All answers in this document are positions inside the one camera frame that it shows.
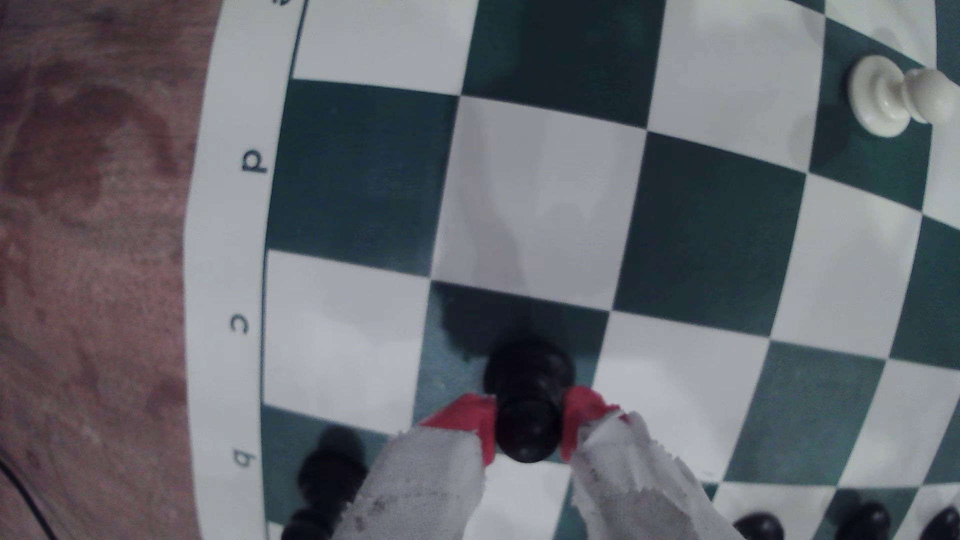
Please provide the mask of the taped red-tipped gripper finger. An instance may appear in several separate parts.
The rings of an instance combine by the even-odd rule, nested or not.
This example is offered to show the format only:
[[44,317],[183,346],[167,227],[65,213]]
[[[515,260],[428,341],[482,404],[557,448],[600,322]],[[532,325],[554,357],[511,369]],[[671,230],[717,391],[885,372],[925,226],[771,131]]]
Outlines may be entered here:
[[462,539],[496,458],[497,411],[463,394],[391,439],[333,539]]
[[589,387],[565,391],[560,454],[589,539],[742,539],[641,414]]

